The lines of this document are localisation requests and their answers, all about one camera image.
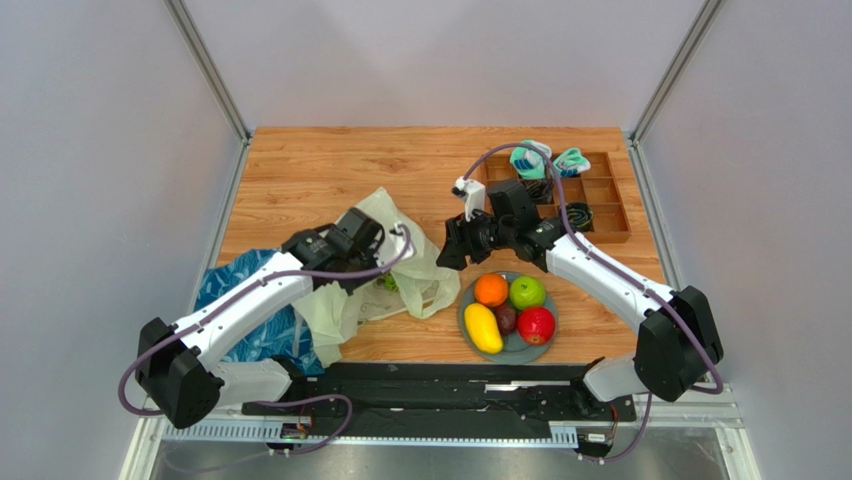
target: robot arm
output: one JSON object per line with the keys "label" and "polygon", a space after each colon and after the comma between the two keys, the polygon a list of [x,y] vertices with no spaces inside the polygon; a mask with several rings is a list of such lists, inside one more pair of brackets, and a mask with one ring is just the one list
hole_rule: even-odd
{"label": "robot arm", "polygon": [[334,225],[296,233],[260,271],[212,304],[170,326],[159,318],[145,325],[140,358],[176,332],[200,328],[142,361],[136,380],[176,428],[219,406],[278,400],[291,384],[281,364],[222,363],[222,357],[273,313],[314,290],[336,280],[352,294],[392,259],[410,257],[404,228],[394,225],[386,236],[381,224],[353,208]]}
{"label": "robot arm", "polygon": [[[506,180],[488,189],[494,215],[483,211],[484,187],[459,179],[453,192],[465,201],[465,213],[446,221],[447,240],[438,265],[461,270],[467,258],[481,263],[491,251],[511,248],[521,260],[564,278],[589,292],[637,333],[635,353],[593,362],[582,382],[590,402],[608,402],[622,395],[651,392],[677,400],[707,367],[669,313],[667,302],[684,319],[714,364],[723,356],[707,298],[694,287],[675,292],[633,272],[594,246],[581,233],[569,238],[558,218],[541,219],[526,189]],[[605,268],[614,266],[623,275]]]}

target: yellow mango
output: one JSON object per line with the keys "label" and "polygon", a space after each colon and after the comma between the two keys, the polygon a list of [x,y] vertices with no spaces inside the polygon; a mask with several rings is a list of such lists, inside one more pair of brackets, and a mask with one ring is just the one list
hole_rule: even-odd
{"label": "yellow mango", "polygon": [[481,303],[471,303],[464,309],[464,326],[476,348],[495,354],[503,350],[503,337],[497,329],[497,318]]}

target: gray wall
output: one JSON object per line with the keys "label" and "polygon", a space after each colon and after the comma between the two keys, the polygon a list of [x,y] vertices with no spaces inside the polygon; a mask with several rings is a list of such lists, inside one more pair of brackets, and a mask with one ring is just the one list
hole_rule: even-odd
{"label": "gray wall", "polygon": [[645,144],[767,479],[849,478],[852,8],[727,2]]}
{"label": "gray wall", "polygon": [[187,3],[252,127],[629,129],[702,0]]}
{"label": "gray wall", "polygon": [[118,378],[187,311],[238,144],[162,2],[28,0],[0,4],[0,152],[0,476],[116,478]]}

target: metal frame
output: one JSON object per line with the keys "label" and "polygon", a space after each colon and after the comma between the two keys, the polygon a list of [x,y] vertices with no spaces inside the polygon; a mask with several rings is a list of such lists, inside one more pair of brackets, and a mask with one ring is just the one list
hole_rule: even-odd
{"label": "metal frame", "polygon": [[[237,106],[225,87],[207,48],[187,10],[183,0],[163,0],[178,25],[193,56],[196,58],[211,90],[216,96],[224,115],[230,123],[235,135],[242,141],[240,157],[228,187],[228,193],[221,208],[221,220],[216,235],[207,250],[208,267],[213,267],[219,256],[224,241],[224,234],[230,220],[231,211],[236,199],[246,159],[251,146],[251,131],[245,125]],[[636,173],[639,190],[648,215],[651,232],[660,257],[660,262],[667,282],[675,288],[682,288],[684,283],[677,260],[671,247],[669,233],[661,217],[659,201],[655,193],[652,179],[649,175],[642,142],[647,137],[651,126],[661,111],[666,99],[671,94],[686,65],[694,56],[698,45],[709,30],[712,21],[718,15],[725,0],[706,0],[689,33],[680,45],[677,54],[669,65],[660,81],[654,95],[643,112],[636,128],[631,133],[625,132],[630,159]],[[634,396],[637,416],[641,418],[646,403],[645,395]],[[201,441],[250,441],[265,443],[270,441],[269,428],[281,425],[287,419],[275,417],[274,420],[265,417],[246,417],[235,410],[214,411],[197,429],[177,431],[165,419],[141,418],[137,423],[130,448],[128,449],[121,479],[148,479],[153,471],[157,454],[162,440],[201,440]],[[554,438],[542,442],[507,442],[507,441],[446,441],[436,439],[397,439],[397,438],[350,438],[340,443],[359,445],[443,445],[443,446],[506,446],[506,447],[563,447],[576,435],[578,427],[601,426],[601,422],[552,422]],[[650,413],[649,428],[713,428],[722,447],[722,456],[728,474],[732,479],[760,479],[748,436],[743,426],[742,418],[736,406],[733,392],[729,385],[719,396],[710,396],[689,392],[677,403],[667,403],[656,399]]]}
{"label": "metal frame", "polygon": [[698,15],[695,17],[695,21],[692,22],[686,38],[683,39],[683,43],[678,48],[674,59],[672,59],[672,63],[669,65],[668,70],[666,70],[665,75],[663,75],[659,86],[657,86],[657,90],[651,96],[651,101],[648,102],[648,106],[642,112],[639,123],[633,129],[630,139],[634,144],[641,144],[645,140],[648,131],[651,129],[651,125],[653,125],[666,99],[668,99],[669,94],[671,94],[672,89],[680,79],[686,65],[695,55],[698,45],[710,29],[710,25],[713,23],[713,20],[719,13],[719,9],[724,3],[725,0],[705,0],[704,5],[702,5],[701,10],[698,11]]}
{"label": "metal frame", "polygon": [[177,24],[181,35],[183,35],[184,40],[186,40],[192,56],[198,62],[201,73],[207,79],[207,83],[210,85],[213,95],[216,96],[219,106],[222,107],[222,112],[225,114],[228,123],[231,124],[234,134],[245,144],[251,138],[251,131],[243,121],[243,117],[240,115],[239,109],[237,109],[237,104],[225,87],[225,82],[222,80],[216,64],[213,63],[213,59],[204,45],[201,34],[198,33],[198,28],[195,26],[195,22],[192,20],[192,15],[189,14],[186,4],[183,0],[163,0],[163,2],[169,9],[169,13],[172,14],[172,18]]}
{"label": "metal frame", "polygon": [[636,182],[639,184],[639,194],[642,197],[642,203],[645,205],[645,213],[648,216],[648,224],[651,227],[651,235],[654,237],[654,245],[657,248],[657,255],[660,257],[663,274],[666,277],[666,282],[679,290],[686,284],[683,281],[683,275],[672,248],[666,223],[663,221],[659,199],[648,172],[648,164],[645,162],[642,147],[628,141],[628,153],[630,162],[633,164],[633,171],[636,174]]}

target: gray plate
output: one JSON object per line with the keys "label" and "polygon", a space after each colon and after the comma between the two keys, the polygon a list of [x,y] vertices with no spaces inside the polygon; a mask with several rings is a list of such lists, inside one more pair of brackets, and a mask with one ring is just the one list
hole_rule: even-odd
{"label": "gray plate", "polygon": [[[506,280],[511,283],[518,277],[522,277],[523,274],[518,272],[494,272],[506,277]],[[471,348],[477,351],[483,357],[491,360],[495,363],[502,363],[504,365],[522,365],[524,363],[529,363],[535,360],[536,358],[544,355],[544,352],[550,348],[550,345],[553,344],[553,340],[556,338],[556,333],[553,334],[553,338],[550,339],[549,342],[544,345],[530,345],[521,338],[521,335],[516,331],[509,336],[503,337],[503,351],[497,354],[490,354],[480,351],[476,348],[476,345],[473,344],[473,340],[470,338],[470,334],[467,333],[467,327],[464,325],[464,309],[467,308],[468,305],[474,303],[476,299],[473,296],[473,288],[476,285],[476,282],[472,282],[470,286],[467,287],[467,290],[462,294],[461,304],[459,305],[459,328],[464,334],[464,338],[467,340],[467,343],[470,344]],[[547,294],[547,298],[544,300],[544,307],[550,310],[550,313],[553,314],[553,318],[556,320],[556,332],[559,332],[559,314],[556,311],[556,305],[553,304],[553,299],[550,297],[550,294]]]}

